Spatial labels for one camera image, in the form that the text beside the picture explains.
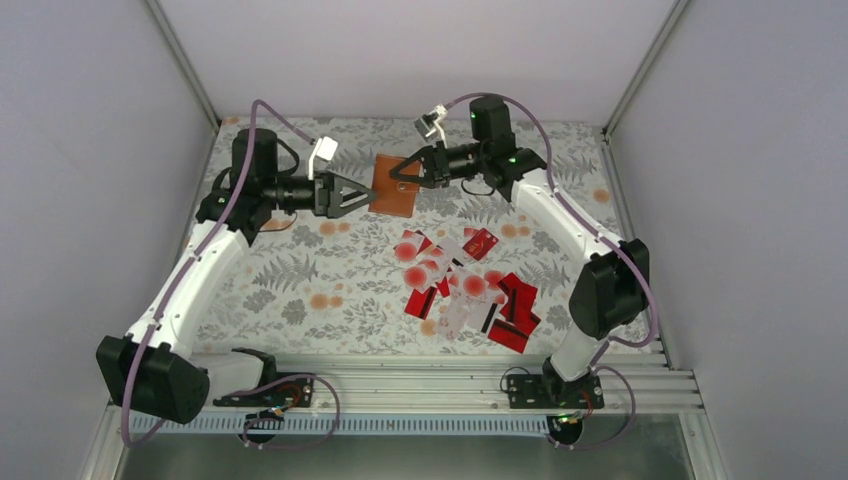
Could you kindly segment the brown leather card holder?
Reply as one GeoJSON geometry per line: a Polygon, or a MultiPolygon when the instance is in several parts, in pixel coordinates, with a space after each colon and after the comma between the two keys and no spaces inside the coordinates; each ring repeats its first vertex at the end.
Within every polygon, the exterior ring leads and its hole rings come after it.
{"type": "Polygon", "coordinates": [[[389,176],[389,170],[402,160],[404,160],[403,157],[376,155],[371,186],[376,193],[376,199],[369,204],[370,213],[412,217],[419,191],[404,191],[398,188],[398,181],[389,176]]]}

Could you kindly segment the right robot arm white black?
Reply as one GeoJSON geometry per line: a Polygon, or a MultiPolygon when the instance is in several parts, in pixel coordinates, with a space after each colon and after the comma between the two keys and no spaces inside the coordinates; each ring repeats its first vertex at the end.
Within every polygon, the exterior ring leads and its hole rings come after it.
{"type": "Polygon", "coordinates": [[[512,130],[511,107],[519,103],[494,93],[464,95],[469,103],[473,140],[449,146],[442,122],[450,104],[437,105],[416,120],[425,146],[390,170],[392,179],[423,188],[444,188],[453,180],[481,176],[506,201],[529,215],[572,258],[583,263],[568,301],[573,321],[564,340],[545,359],[541,373],[544,399],[565,407],[594,390],[598,360],[612,342],[624,344],[616,329],[648,315],[645,339],[630,342],[641,348],[657,333],[656,300],[649,285],[650,254],[639,239],[625,241],[592,219],[556,184],[553,150],[542,138],[545,153],[518,145],[512,130]]]}

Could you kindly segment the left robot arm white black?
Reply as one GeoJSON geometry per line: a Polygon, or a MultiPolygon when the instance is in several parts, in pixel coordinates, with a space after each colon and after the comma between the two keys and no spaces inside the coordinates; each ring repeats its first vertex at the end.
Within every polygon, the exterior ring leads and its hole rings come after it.
{"type": "Polygon", "coordinates": [[[201,320],[273,212],[337,219],[376,198],[333,172],[279,170],[283,146],[272,130],[238,132],[231,164],[201,200],[188,245],[165,284],[126,334],[98,345],[96,361],[114,404],[186,424],[210,401],[236,392],[255,405],[276,396],[272,355],[247,348],[195,353],[201,320]]]}

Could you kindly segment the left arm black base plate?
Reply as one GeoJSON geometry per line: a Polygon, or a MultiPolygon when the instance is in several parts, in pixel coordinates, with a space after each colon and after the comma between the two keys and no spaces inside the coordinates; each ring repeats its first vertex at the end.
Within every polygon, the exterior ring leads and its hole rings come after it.
{"type": "Polygon", "coordinates": [[[306,373],[279,374],[259,387],[260,392],[236,393],[214,398],[216,407],[245,407],[257,409],[307,408],[311,406],[315,379],[306,373]]]}

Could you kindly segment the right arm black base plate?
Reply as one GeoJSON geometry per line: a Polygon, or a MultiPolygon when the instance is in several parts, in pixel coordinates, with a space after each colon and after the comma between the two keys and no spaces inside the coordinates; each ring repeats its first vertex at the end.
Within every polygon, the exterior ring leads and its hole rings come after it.
{"type": "Polygon", "coordinates": [[[510,374],[507,395],[511,409],[601,409],[605,406],[600,378],[586,373],[564,382],[556,375],[510,374]]]}

